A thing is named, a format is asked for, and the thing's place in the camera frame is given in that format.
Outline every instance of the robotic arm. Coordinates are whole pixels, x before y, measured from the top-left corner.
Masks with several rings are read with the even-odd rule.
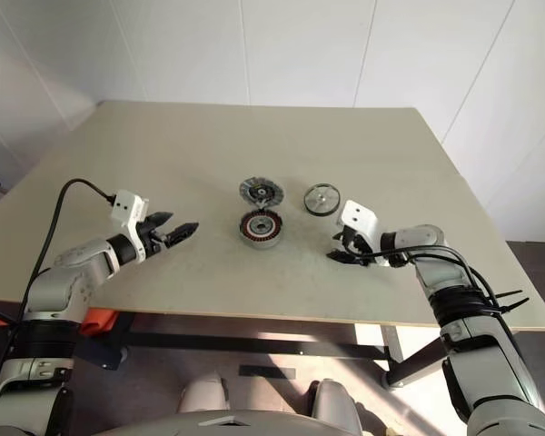
[[[198,223],[168,234],[157,227],[172,216],[145,216],[148,201],[119,191],[111,218],[120,232],[94,239],[58,256],[51,269],[36,277],[25,313],[0,371],[0,426],[35,435],[64,431],[72,393],[64,387],[73,371],[78,330],[96,290],[130,262],[143,262],[162,247],[190,237]]]
[[[386,233],[375,214],[348,201],[340,217],[343,263],[399,267],[414,264],[448,351],[442,369],[452,405],[468,423],[469,436],[545,435],[540,396],[492,291],[485,295],[461,256],[446,246],[442,231],[420,225]],[[452,252],[458,261],[443,256]]]

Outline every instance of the white wall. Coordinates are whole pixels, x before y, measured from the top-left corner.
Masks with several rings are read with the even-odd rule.
[[[0,0],[0,179],[105,99],[415,106],[545,241],[545,0]]]

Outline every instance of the table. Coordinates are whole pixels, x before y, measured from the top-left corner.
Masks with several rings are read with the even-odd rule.
[[[268,251],[238,235],[251,210],[238,187],[251,176],[285,191],[274,208],[283,239]],[[415,109],[104,103],[0,202],[0,300],[20,301],[58,191],[73,177],[149,198],[150,212],[174,212],[171,228],[200,223],[189,241],[126,265],[96,307],[436,325],[412,268],[365,269],[325,257],[337,213],[312,216],[302,197],[315,183],[331,183],[390,230],[441,227],[495,292],[522,289],[530,297],[505,316],[512,330],[545,331],[545,302]],[[100,197],[72,188],[45,265],[71,246],[113,235],[109,212]]]

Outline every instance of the floor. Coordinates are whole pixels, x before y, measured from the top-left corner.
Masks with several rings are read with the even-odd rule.
[[[545,243],[511,243],[510,247],[545,299]],[[381,338],[378,326],[189,316],[141,315],[134,329],[368,344]],[[407,356],[435,337],[437,329],[399,328],[398,334]],[[519,333],[517,341],[545,402],[545,333]],[[239,376],[244,364],[291,368],[295,375],[289,380]],[[214,370],[227,380],[230,403],[237,409],[304,413],[309,384],[332,378],[355,400],[368,434],[382,436],[386,427],[403,435],[466,434],[451,407],[441,371],[389,392],[381,386],[382,369],[371,362],[143,348],[131,349],[116,372],[77,360],[71,382],[76,397],[72,434],[92,434],[174,413],[185,384]]]

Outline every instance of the beige tabletop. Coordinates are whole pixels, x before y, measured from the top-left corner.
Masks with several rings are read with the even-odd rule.
[[[285,191],[274,208],[282,240],[268,251],[238,235],[251,210],[238,187],[251,176]],[[414,109],[105,103],[0,202],[0,300],[21,299],[56,196],[73,177],[108,193],[139,193],[150,212],[174,212],[167,230],[200,223],[190,240],[126,265],[100,289],[98,307],[435,325],[411,267],[362,268],[325,257],[338,214],[312,216],[302,197],[315,183],[332,183],[343,201],[374,210],[389,230],[440,226],[495,292],[522,289],[530,297],[506,315],[511,328],[545,330],[545,302]],[[100,197],[73,187],[45,266],[72,246],[112,236],[109,212]]]

